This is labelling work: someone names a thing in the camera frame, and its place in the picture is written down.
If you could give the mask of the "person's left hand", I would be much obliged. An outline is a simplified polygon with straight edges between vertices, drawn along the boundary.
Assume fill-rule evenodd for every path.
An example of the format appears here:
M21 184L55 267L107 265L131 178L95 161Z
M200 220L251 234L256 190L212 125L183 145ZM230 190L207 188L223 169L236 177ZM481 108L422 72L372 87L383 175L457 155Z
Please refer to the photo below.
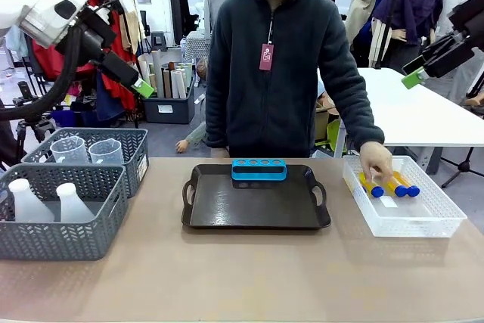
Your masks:
M359 151L361 167L365 178L370 181L374 170L384 182L393 177L392 154L380 143L365 142Z

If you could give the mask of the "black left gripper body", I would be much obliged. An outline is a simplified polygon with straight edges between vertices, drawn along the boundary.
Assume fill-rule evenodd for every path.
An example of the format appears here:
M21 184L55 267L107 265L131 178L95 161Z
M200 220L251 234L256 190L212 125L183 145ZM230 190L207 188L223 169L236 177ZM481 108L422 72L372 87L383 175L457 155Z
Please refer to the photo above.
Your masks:
M116 33L97 10L84 7L70 27L70 58L74 63L117 63L110 49Z

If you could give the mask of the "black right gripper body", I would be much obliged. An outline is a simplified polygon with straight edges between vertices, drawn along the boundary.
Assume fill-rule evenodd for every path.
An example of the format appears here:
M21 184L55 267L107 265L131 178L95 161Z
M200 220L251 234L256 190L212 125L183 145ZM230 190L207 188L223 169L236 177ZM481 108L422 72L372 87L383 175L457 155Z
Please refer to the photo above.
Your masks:
M454 31L458 32L471 48L483 50L484 0L467 0L455 6L448 18Z

